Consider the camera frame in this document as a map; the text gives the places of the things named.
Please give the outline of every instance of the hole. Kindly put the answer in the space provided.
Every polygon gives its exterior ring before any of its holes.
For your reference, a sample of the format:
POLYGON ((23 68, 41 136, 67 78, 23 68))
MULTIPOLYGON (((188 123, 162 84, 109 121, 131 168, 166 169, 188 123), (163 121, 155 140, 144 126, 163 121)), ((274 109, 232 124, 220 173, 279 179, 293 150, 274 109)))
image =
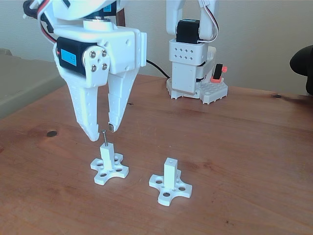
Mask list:
POLYGON ((57 131, 48 131, 47 132, 47 137, 54 137, 58 135, 58 132, 57 131))
POLYGON ((272 96, 273 96, 274 98, 281 98, 281 97, 282 97, 280 94, 272 94, 272 96))

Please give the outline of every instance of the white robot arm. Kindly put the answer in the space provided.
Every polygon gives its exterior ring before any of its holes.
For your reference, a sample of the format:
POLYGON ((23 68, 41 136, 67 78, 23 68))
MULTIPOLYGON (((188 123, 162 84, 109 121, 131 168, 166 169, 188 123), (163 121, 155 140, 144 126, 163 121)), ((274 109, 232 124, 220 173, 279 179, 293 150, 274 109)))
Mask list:
POLYGON ((209 42, 216 39, 219 31, 216 21, 219 2, 199 0, 200 20, 182 20, 184 2, 166 2, 166 30, 176 37, 170 40, 172 78, 167 80, 166 87, 171 98, 199 98, 203 103, 209 104, 226 96, 228 90, 222 78, 226 67, 222 64, 215 65, 216 49, 208 46, 209 42))
POLYGON ((146 65, 146 33, 116 26, 107 18, 126 5, 126 0, 35 0, 39 26, 54 44, 53 55, 67 82, 77 122, 91 141, 99 138, 98 87, 109 85, 109 129, 116 131, 139 68, 146 65), (41 23, 59 36, 54 40, 41 23))
MULTIPOLYGON (((209 12, 213 14, 213 18, 217 17, 219 11, 219 2, 217 0, 198 0, 200 5, 200 27, 199 36, 203 40, 212 40, 216 38, 214 34, 218 33, 218 25, 215 25, 216 21, 212 21, 212 17, 208 15, 206 7, 209 12)), ((182 9, 184 7, 185 0, 167 0, 166 1, 166 31, 168 34, 176 36, 177 24, 182 20, 182 9)))

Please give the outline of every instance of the black servo motor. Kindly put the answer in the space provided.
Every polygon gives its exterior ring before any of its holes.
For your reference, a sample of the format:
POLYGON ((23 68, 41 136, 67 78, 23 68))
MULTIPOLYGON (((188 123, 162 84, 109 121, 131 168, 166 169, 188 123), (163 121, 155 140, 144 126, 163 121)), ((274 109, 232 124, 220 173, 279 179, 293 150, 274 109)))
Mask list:
POLYGON ((184 19, 177 24, 176 42, 197 44, 199 40, 199 20, 184 19))
POLYGON ((96 46, 97 43, 82 43, 68 38, 59 37, 57 39, 57 54, 60 66, 86 75, 83 65, 84 51, 90 46, 96 46))

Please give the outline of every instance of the beige wall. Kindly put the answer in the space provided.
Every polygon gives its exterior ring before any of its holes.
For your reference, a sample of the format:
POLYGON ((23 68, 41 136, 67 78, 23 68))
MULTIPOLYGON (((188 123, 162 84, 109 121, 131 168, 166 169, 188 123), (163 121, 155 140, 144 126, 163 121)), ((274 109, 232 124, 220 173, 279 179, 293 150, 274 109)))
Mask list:
MULTIPOLYGON (((305 94, 306 79, 294 74, 289 60, 313 44, 313 1, 220 1, 220 33, 212 43, 218 62, 228 66, 231 86, 305 94)), ((148 33, 147 58, 171 73, 165 31, 164 0, 134 0, 125 9, 126 24, 148 33)), ((188 0, 186 18, 198 18, 198 2, 188 0)), ((0 1, 0 47, 27 59, 52 61, 52 46, 36 21, 22 19, 22 1, 0 1)), ((162 76, 147 65, 140 73, 162 76)))

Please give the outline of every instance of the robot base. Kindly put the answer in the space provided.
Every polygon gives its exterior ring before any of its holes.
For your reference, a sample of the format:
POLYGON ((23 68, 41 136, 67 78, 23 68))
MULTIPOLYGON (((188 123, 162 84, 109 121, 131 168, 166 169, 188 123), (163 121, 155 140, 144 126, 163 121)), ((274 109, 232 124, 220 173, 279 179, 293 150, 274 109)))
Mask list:
POLYGON ((190 97, 195 99, 201 99, 203 104, 209 104, 215 102, 218 99, 222 99, 227 96, 228 86, 222 81, 221 83, 211 83, 209 81, 201 81, 196 85, 196 92, 194 95, 177 92, 172 88, 172 79, 169 78, 166 81, 166 88, 171 98, 177 99, 179 97, 190 97))
POLYGON ((157 201, 164 206, 169 206, 174 197, 190 198, 192 185, 185 184, 180 179, 181 171, 177 170, 177 160, 167 158, 164 164, 164 176, 152 175, 149 186, 159 190, 157 201))
POLYGON ((94 177, 94 182, 98 185, 104 185, 112 177, 125 178, 128 175, 128 167, 121 164, 123 155, 114 153, 112 143, 108 146, 103 144, 100 147, 101 158, 96 158, 90 164, 91 169, 98 171, 94 177))

